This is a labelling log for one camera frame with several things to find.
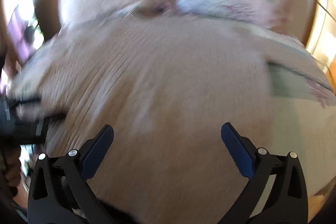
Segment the purple cloth on nightstand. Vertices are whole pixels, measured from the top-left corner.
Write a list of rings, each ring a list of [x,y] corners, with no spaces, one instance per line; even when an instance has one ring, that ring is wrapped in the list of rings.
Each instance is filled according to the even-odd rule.
[[[20,64],[25,64],[35,52],[36,20],[34,8],[18,5],[9,20],[7,31],[9,32],[14,50]]]

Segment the pale bed sheet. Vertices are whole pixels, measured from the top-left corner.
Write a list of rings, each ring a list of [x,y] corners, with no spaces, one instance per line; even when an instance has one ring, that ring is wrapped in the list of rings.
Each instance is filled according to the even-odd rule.
[[[307,192],[314,196],[335,183],[335,95],[325,74],[302,43],[248,23],[230,23],[241,68],[238,82],[243,120],[261,146],[277,154],[294,151]],[[273,97],[268,63],[310,79],[317,101]]]

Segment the green folded cloth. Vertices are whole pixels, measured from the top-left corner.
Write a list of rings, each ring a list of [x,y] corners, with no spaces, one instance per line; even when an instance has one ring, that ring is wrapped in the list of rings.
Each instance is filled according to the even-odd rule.
[[[313,82],[281,65],[268,63],[273,97],[296,98],[317,101]]]

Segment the beige ribbed knit garment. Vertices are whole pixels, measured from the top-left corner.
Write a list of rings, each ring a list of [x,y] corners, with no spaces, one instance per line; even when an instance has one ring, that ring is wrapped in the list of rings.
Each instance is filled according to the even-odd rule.
[[[242,190],[220,135],[230,122],[268,143],[267,38],[231,22],[112,20],[40,48],[11,87],[68,110],[46,150],[63,155],[109,124],[114,142],[90,186],[144,223],[214,223]]]

